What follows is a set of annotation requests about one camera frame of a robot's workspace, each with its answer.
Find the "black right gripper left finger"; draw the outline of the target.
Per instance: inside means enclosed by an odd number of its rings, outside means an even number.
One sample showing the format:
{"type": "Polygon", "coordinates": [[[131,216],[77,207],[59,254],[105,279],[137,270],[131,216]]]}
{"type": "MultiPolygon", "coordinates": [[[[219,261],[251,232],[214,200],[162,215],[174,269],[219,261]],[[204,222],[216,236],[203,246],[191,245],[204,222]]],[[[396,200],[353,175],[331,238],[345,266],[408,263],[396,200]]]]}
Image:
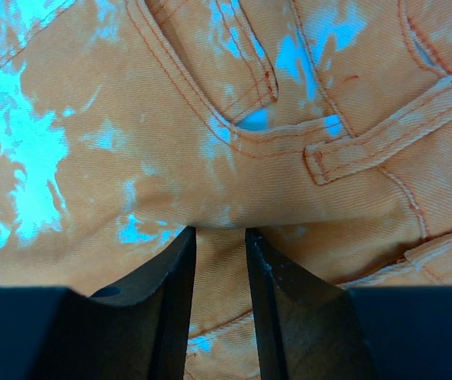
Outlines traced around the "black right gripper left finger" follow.
{"type": "Polygon", "coordinates": [[[84,296],[66,287],[0,287],[0,379],[181,379],[196,231],[84,296]]]}

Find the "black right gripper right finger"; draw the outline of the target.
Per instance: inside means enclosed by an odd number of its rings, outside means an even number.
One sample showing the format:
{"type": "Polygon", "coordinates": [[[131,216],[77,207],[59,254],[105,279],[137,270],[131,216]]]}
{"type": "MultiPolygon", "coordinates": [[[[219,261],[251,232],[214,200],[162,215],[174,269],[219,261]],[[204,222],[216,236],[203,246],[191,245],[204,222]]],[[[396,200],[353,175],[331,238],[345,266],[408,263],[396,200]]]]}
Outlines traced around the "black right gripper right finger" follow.
{"type": "Polygon", "coordinates": [[[452,379],[452,286],[343,290],[245,232],[264,379],[452,379]]]}

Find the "orange white tie-dye trousers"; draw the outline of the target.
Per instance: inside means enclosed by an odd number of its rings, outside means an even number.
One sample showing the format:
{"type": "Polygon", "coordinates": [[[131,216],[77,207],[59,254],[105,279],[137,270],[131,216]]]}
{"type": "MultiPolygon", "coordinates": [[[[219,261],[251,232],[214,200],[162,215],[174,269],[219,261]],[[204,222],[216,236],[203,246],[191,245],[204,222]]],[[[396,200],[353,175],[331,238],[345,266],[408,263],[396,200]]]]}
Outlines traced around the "orange white tie-dye trousers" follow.
{"type": "Polygon", "coordinates": [[[187,225],[187,379],[260,376],[249,227],[452,285],[452,1],[0,1],[0,286],[91,295],[187,225]]]}

